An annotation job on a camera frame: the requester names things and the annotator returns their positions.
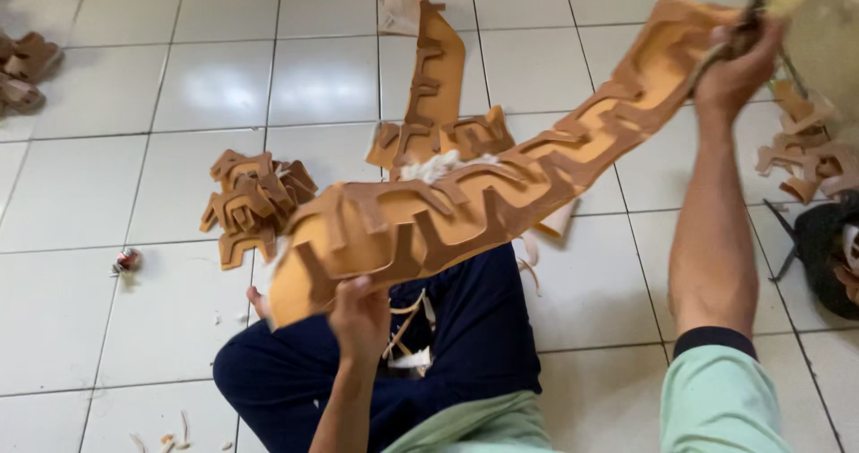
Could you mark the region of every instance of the person's left hand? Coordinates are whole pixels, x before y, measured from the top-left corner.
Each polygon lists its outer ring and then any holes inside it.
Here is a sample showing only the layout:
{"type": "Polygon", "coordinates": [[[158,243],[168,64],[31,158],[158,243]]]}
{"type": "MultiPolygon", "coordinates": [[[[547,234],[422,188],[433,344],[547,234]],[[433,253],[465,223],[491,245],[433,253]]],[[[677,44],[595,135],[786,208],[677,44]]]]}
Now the person's left hand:
{"type": "Polygon", "coordinates": [[[341,282],[328,323],[340,345],[340,364],[375,373],[391,334],[387,288],[371,289],[366,275],[341,282]]]}

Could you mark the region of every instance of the knee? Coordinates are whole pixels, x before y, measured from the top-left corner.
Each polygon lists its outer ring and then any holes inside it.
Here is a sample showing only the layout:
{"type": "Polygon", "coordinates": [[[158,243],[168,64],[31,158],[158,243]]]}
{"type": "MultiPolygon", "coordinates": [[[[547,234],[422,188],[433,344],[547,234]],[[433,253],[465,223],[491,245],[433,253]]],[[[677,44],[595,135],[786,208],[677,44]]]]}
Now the knee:
{"type": "Polygon", "coordinates": [[[230,341],[221,348],[215,356],[215,362],[212,363],[212,378],[215,380],[215,385],[228,399],[246,375],[242,371],[242,364],[246,363],[242,360],[244,355],[242,346],[230,341]]]}
{"type": "Polygon", "coordinates": [[[253,365],[259,355],[258,349],[251,346],[254,339],[252,328],[247,328],[231,338],[215,356],[212,363],[212,378],[221,393],[230,398],[235,391],[246,387],[252,381],[253,365]]]}

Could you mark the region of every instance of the white fluff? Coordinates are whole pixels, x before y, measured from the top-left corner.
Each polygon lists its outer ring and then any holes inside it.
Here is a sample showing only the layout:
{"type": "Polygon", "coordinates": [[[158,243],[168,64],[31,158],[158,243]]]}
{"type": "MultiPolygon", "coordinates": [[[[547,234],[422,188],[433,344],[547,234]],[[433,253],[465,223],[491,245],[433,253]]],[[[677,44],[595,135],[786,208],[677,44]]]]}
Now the white fluff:
{"type": "Polygon", "coordinates": [[[427,162],[403,166],[400,170],[400,180],[420,179],[426,184],[433,184],[451,171],[456,171],[470,164],[491,164],[497,166],[498,156],[484,154],[469,162],[463,162],[459,160],[459,151],[449,150],[445,154],[433,156],[427,162]]]}

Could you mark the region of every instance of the hand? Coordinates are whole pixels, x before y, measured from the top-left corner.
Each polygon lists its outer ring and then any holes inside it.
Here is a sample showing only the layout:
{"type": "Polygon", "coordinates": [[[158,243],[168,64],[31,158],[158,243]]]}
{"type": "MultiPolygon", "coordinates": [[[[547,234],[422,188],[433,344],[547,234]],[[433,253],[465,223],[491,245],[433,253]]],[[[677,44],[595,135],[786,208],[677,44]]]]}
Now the hand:
{"type": "Polygon", "coordinates": [[[328,323],[340,345],[340,365],[375,373],[391,334],[387,288],[372,290],[366,275],[341,282],[328,323]]]}
{"type": "MultiPolygon", "coordinates": [[[[784,37],[784,22],[764,18],[763,35],[749,53],[729,61],[713,63],[695,89],[699,118],[724,120],[728,128],[746,101],[775,71],[775,56],[784,37]]],[[[710,37],[713,44],[727,41],[729,29],[719,26],[710,37]]]]}

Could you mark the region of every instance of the lap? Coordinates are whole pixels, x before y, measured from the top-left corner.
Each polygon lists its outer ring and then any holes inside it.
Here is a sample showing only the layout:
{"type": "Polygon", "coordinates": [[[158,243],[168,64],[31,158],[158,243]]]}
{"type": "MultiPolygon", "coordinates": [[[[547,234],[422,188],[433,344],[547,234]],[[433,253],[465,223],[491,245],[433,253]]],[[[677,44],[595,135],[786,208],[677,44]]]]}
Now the lap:
{"type": "MultiPolygon", "coordinates": [[[[377,378],[370,449],[459,402],[522,389],[540,392],[540,362],[512,247],[501,246],[434,277],[392,287],[394,307],[425,290],[435,308],[421,380],[377,378]]],[[[233,337],[215,361],[221,392],[272,451],[306,450],[337,374],[337,340],[324,316],[270,332],[263,322],[233,337]]]]}

